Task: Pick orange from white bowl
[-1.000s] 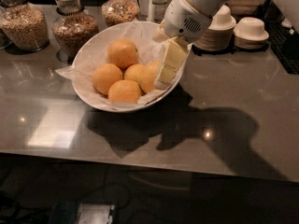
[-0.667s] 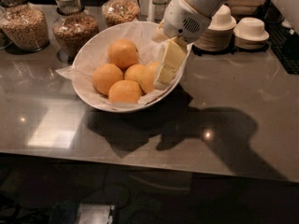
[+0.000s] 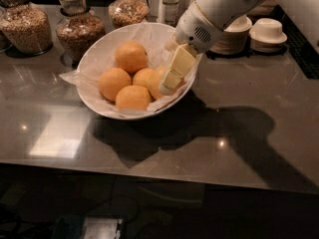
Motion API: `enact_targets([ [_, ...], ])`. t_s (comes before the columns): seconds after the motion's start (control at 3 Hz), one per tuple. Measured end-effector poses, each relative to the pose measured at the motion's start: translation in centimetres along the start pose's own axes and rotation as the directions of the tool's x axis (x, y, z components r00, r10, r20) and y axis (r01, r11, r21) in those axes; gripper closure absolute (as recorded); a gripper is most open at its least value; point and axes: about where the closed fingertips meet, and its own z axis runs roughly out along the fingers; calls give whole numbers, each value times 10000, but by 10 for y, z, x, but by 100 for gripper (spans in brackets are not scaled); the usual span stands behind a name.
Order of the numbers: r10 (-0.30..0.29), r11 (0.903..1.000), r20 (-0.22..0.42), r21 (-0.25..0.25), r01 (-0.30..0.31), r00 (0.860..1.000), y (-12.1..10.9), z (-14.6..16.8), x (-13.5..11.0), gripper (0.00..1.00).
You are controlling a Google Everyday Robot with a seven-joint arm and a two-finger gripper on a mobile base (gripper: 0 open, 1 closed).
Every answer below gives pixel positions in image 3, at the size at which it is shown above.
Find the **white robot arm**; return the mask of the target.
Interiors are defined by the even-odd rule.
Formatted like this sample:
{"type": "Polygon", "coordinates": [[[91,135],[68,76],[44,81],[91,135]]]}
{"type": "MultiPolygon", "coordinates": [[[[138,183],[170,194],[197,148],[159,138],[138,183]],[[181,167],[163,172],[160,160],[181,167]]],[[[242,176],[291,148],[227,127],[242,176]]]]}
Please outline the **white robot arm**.
{"type": "MultiPolygon", "coordinates": [[[[173,57],[162,74],[159,91],[168,96],[238,17],[265,0],[194,0],[179,18],[166,43],[173,57]]],[[[319,0],[275,0],[313,48],[319,42],[319,0]]]]}

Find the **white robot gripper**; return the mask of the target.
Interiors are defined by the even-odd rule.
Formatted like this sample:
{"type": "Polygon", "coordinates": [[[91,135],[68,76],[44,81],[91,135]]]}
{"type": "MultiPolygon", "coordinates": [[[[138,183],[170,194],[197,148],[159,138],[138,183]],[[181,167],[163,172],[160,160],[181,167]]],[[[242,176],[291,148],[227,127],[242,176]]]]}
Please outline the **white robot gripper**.
{"type": "Polygon", "coordinates": [[[195,65],[196,52],[201,54],[208,51],[222,33],[210,23],[196,2],[191,3],[178,20],[175,37],[170,37],[164,44],[167,51],[175,52],[168,68],[161,75],[159,91],[165,96],[175,91],[195,65]]]}

